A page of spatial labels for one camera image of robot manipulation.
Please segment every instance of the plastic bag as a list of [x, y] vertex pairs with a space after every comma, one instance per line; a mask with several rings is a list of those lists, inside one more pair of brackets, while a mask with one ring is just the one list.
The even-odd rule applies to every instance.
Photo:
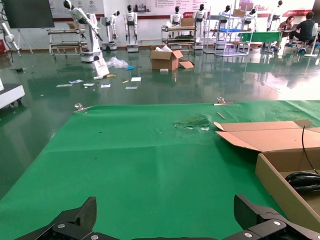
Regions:
[[109, 59], [109, 61], [106, 62], [106, 66], [108, 68], [114, 67], [116, 69], [126, 69], [129, 64], [125, 60], [119, 60], [115, 56]]

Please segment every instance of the red sign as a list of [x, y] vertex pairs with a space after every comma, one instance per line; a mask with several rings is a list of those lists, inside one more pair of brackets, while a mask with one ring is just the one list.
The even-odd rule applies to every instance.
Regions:
[[285, 14], [283, 14], [283, 17], [290, 17], [290, 16], [294, 16], [294, 17], [304, 17], [306, 16], [307, 13], [312, 12], [312, 10], [290, 10], [287, 11]]

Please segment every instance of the robotic arm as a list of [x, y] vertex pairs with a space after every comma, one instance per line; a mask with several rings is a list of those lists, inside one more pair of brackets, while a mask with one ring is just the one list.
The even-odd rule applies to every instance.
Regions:
[[19, 48], [15, 42], [15, 36], [9, 32], [9, 29], [3, 20], [3, 18], [0, 16], [0, 32], [4, 35], [4, 40], [10, 48], [11, 51], [18, 51]]

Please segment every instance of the black screen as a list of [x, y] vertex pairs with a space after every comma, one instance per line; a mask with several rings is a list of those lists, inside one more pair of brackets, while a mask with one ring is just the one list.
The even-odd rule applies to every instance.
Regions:
[[54, 28], [48, 0], [2, 0], [12, 29]]

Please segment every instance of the green cloth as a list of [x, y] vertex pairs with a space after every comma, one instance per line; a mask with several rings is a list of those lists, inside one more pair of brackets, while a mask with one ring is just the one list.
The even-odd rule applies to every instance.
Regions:
[[[250, 41], [251, 33], [243, 33], [241, 42]], [[280, 42], [281, 32], [280, 31], [257, 31], [253, 33], [251, 42]]]
[[258, 153], [226, 142], [212, 121], [307, 118], [320, 126], [319, 109], [320, 101], [259, 101], [110, 105], [75, 113], [0, 201], [1, 239], [45, 226], [90, 196], [97, 197], [94, 230], [121, 240], [222, 239], [241, 230], [235, 194], [279, 207], [255, 175]]

